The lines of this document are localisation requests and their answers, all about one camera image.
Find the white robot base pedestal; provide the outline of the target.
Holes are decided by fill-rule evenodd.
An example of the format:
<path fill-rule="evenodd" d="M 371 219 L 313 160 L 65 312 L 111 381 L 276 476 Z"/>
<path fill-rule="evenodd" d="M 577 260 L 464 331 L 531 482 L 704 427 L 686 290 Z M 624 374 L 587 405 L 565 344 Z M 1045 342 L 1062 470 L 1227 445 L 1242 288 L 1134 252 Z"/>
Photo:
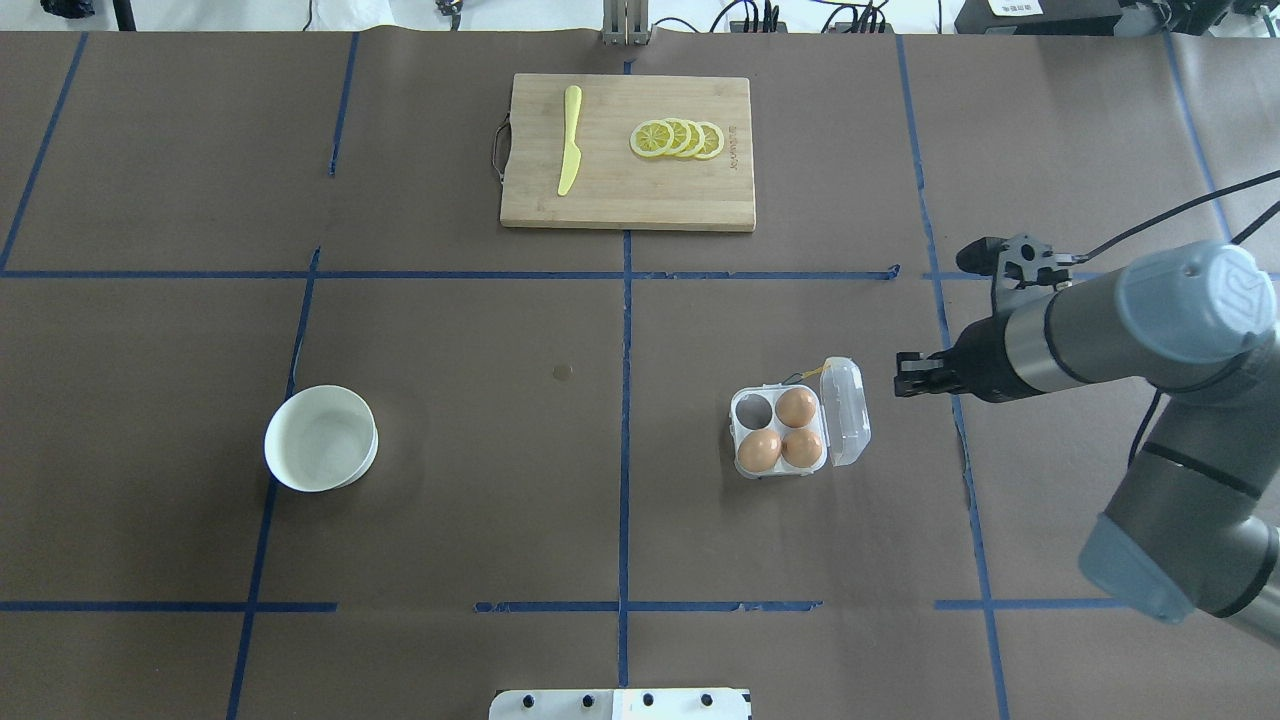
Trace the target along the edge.
<path fill-rule="evenodd" d="M 728 687 L 502 691 L 489 719 L 751 719 L 750 692 Z"/>

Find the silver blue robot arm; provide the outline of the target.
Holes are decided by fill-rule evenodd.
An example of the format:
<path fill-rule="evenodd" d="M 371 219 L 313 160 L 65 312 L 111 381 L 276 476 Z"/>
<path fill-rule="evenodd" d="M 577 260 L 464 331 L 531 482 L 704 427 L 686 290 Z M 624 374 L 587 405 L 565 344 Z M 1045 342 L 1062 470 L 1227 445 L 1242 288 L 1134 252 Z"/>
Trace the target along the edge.
<path fill-rule="evenodd" d="M 899 397 L 989 404 L 1138 378 L 1164 407 L 1078 557 L 1082 575 L 1157 621 L 1193 612 L 1277 643 L 1277 295 L 1242 246 L 1198 241 L 1076 283 L 1078 254 L 984 237 L 957 265 L 991 314 L 931 355 L 900 352 Z"/>

